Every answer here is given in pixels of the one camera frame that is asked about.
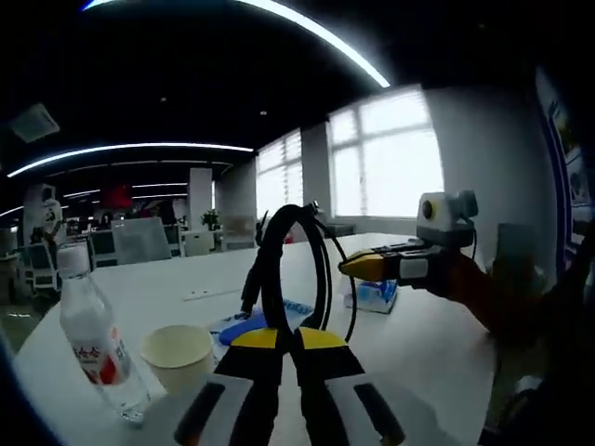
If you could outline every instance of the table surface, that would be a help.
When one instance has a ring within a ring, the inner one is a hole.
[[[408,237],[359,234],[340,238],[349,254]],[[338,254],[328,243],[331,262]],[[256,250],[98,269],[117,324],[152,397],[165,391],[139,356],[143,336],[168,324],[208,325],[240,308],[245,275]],[[315,271],[306,243],[287,245],[282,260],[284,297],[312,303]],[[333,269],[335,299],[329,329],[344,334],[350,309],[340,292],[346,279]],[[64,444],[129,444],[130,429],[88,384],[60,329],[60,306],[39,323],[15,359],[23,389]],[[469,311],[428,292],[403,288],[390,315],[358,312],[350,347],[365,370],[403,386],[428,403],[440,427],[461,443],[476,444],[494,376],[495,350]],[[280,411],[271,444],[308,444],[299,411],[295,368],[284,361]]]

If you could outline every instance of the blue object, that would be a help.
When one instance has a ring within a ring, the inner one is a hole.
[[[219,342],[224,346],[230,346],[237,337],[240,337],[244,333],[266,327],[267,321],[264,319],[264,313],[260,311],[259,313],[251,316],[249,319],[246,319],[237,325],[233,325],[233,327],[223,330],[219,334]]]

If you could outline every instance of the window blind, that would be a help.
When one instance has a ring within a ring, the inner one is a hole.
[[[420,88],[330,116],[335,216],[417,216],[419,197],[443,190],[438,141]]]
[[[274,214],[286,204],[303,205],[301,134],[291,133],[258,153],[257,215]]]

